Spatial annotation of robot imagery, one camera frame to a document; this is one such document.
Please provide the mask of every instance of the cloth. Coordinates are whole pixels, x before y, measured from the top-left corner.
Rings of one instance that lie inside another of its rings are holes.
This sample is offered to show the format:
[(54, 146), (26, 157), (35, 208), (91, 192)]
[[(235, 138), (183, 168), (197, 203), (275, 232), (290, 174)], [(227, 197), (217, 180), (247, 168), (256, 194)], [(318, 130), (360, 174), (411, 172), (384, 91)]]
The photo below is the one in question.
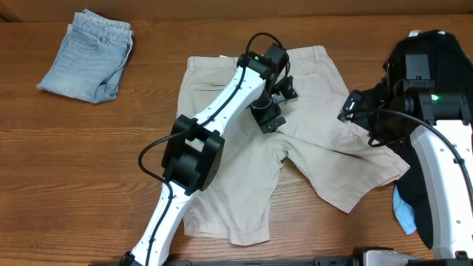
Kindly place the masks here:
[(394, 193), (392, 194), (392, 208), (402, 230), (408, 235), (414, 233), (415, 229), (417, 229), (415, 226), (414, 209), (401, 198), (397, 186), (394, 187)]
[(114, 100), (133, 47), (130, 24), (89, 10), (74, 15), (51, 69), (37, 85), (91, 103)]
[[(280, 105), (287, 123), (263, 134), (246, 109), (225, 130), (219, 172), (186, 212), (185, 234), (226, 238), (236, 245), (269, 240), (270, 196), (286, 157), (322, 199), (347, 213), (368, 191), (409, 168), (390, 149), (370, 148), (367, 131), (337, 120), (348, 90), (324, 47), (287, 52), (300, 94)], [(189, 58), (177, 115), (193, 117), (208, 106), (236, 65), (237, 58)]]
[[(454, 35), (433, 30), (405, 38), (396, 45), (388, 60), (402, 66), (406, 54), (427, 54), (430, 78), (435, 80), (436, 87), (461, 89), (470, 111), (473, 110), (473, 64)], [(396, 181), (399, 194), (415, 211), (415, 224), (423, 243), (432, 248), (432, 213), (421, 164), (411, 146), (403, 146), (397, 153), (411, 165), (411, 169)]]

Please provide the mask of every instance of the cable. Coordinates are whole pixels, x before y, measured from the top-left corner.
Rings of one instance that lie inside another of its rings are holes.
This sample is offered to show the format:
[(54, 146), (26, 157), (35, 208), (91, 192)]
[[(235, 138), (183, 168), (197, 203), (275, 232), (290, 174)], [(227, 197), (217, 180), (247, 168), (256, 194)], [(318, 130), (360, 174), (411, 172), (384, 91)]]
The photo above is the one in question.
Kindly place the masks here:
[(449, 148), (449, 150), (453, 153), (453, 156), (456, 159), (456, 163), (458, 163), (458, 165), (460, 166), (460, 169), (463, 173), (463, 178), (465, 179), (466, 188), (467, 188), (468, 193), (469, 193), (470, 206), (471, 206), (472, 212), (473, 212), (473, 185), (472, 185), (472, 181), (470, 180), (470, 177), (468, 175), (468, 171), (466, 170), (465, 160), (462, 159), (460, 154), (458, 154), (457, 149), (450, 143), (450, 141), (445, 136), (443, 136), (442, 133), (440, 133), (433, 126), (430, 126), (428, 123), (425, 123), (424, 121), (422, 121), (420, 119), (417, 119), (416, 117), (404, 114), (402, 112), (389, 110), (389, 109), (354, 109), (354, 110), (350, 110), (347, 113), (345, 113), (344, 119), (346, 119), (348, 121), (362, 119), (362, 118), (359, 118), (359, 117), (347, 117), (348, 115), (355, 114), (357, 112), (369, 112), (369, 114), (385, 113), (385, 114), (391, 114), (391, 115), (397, 115), (397, 116), (400, 116), (400, 117), (404, 117), (406, 119), (409, 119), (409, 120), (412, 120), (416, 123), (421, 124), (422, 126), (426, 127), (428, 130), (430, 130), (432, 133), (434, 133), (438, 138), (440, 138), (445, 143), (445, 145)]
[[(246, 46), (246, 49), (245, 49), (245, 60), (246, 58), (248, 57), (248, 53), (250, 52), (250, 46), (251, 46), (251, 43), (254, 41), (254, 39), (260, 35), (266, 35), (266, 36), (269, 36), (271, 37), (281, 48), (284, 48), (281, 44), (281, 42), (276, 38), (274, 37), (273, 35), (271, 35), (270, 33), (257, 33), (255, 35), (253, 35), (251, 38), (250, 38), (250, 41), (248, 41), (248, 44)], [(145, 266), (148, 266), (149, 265), (149, 257), (151, 255), (151, 249), (152, 249), (152, 246), (153, 246), (153, 242), (154, 242), (154, 237), (156, 236), (156, 232), (157, 232), (157, 229), (159, 228), (161, 222), (163, 221), (164, 219), (164, 216), (166, 215), (166, 213), (168, 212), (168, 209), (169, 207), (171, 206), (171, 201), (172, 201), (172, 198), (173, 198), (173, 191), (172, 191), (172, 187), (169, 185), (168, 182), (166, 182), (166, 180), (160, 176), (158, 176), (157, 174), (151, 172), (150, 170), (146, 169), (146, 167), (143, 165), (143, 156), (146, 152), (148, 152), (151, 148), (161, 144), (161, 143), (164, 143), (168, 140), (171, 140), (173, 138), (176, 138), (176, 137), (180, 137), (182, 135), (186, 135), (186, 134), (190, 134), (192, 133), (192, 130), (196, 130), (200, 127), (203, 127), (205, 125), (207, 125), (208, 123), (210, 123), (227, 105), (228, 103), (230, 103), (231, 99), (235, 96), (235, 94), (239, 91), (239, 88), (241, 87), (243, 81), (245, 80), (245, 73), (246, 73), (246, 66), (247, 66), (247, 63), (246, 61), (243, 61), (243, 71), (242, 71), (242, 76), (241, 78), (239, 79), (239, 82), (238, 84), (236, 85), (235, 87), (235, 90), (230, 94), (230, 96), (227, 98), (227, 100), (211, 115), (207, 118), (207, 120), (205, 120), (203, 123), (201, 124), (197, 124), (195, 127), (192, 127), (188, 130), (185, 130), (183, 132), (179, 132), (179, 133), (176, 133), (176, 134), (172, 134), (172, 135), (169, 135), (167, 137), (164, 137), (164, 138), (161, 138), (159, 140), (156, 140), (154, 141), (153, 143), (150, 143), (149, 145), (147, 145), (147, 147), (145, 147), (140, 155), (138, 156), (138, 165), (140, 166), (140, 169), (147, 173), (148, 175), (150, 175), (151, 177), (154, 177), (156, 178), (157, 180), (161, 181), (162, 183), (164, 183), (164, 185), (166, 185), (168, 187), (168, 190), (169, 190), (169, 200), (163, 210), (163, 214), (161, 214), (161, 217), (159, 218), (159, 220), (157, 221), (157, 224), (156, 226), (154, 227), (153, 229), (153, 232), (151, 234), (151, 238), (149, 239), (149, 246), (148, 246), (148, 252), (146, 254), (146, 263), (145, 263)], [(287, 62), (287, 65), (286, 65), (286, 75), (289, 73), (289, 69), (290, 69), (290, 63), (289, 61)]]

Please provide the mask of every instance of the black fabric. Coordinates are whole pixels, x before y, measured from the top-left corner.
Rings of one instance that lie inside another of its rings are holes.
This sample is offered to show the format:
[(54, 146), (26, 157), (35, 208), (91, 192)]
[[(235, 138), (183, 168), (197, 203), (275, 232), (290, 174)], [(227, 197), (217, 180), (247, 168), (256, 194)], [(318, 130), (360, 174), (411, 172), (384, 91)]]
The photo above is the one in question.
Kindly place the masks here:
[[(435, 79), (436, 87), (461, 89), (467, 97), (470, 111), (473, 110), (473, 65), (452, 34), (439, 34), (438, 30), (433, 30), (404, 39), (389, 57), (388, 62), (394, 65), (391, 68), (402, 69), (396, 68), (396, 65), (405, 64), (406, 54), (427, 54), (430, 78)], [(405, 77), (405, 73), (395, 74)], [(410, 145), (397, 152), (411, 166), (396, 182), (399, 194), (414, 208), (418, 233), (423, 243), (432, 248), (432, 215), (421, 165)]]

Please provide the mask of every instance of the folded denim shorts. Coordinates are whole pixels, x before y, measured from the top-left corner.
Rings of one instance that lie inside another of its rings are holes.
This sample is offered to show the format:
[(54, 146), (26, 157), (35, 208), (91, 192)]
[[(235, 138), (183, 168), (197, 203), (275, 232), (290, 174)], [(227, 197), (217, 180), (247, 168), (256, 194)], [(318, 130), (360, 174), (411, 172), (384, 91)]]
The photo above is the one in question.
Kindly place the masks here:
[(129, 23), (76, 13), (38, 88), (91, 103), (116, 99), (132, 35)]

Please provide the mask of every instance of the white tag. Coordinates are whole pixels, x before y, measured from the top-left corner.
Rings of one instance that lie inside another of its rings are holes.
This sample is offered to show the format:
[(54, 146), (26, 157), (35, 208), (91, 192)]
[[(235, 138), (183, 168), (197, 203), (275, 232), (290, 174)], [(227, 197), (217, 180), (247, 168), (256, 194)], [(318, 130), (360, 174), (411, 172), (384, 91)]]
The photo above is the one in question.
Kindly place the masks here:
[(409, 37), (414, 37), (414, 36), (419, 35), (420, 31), (421, 30), (411, 30), (411, 32), (409, 33)]

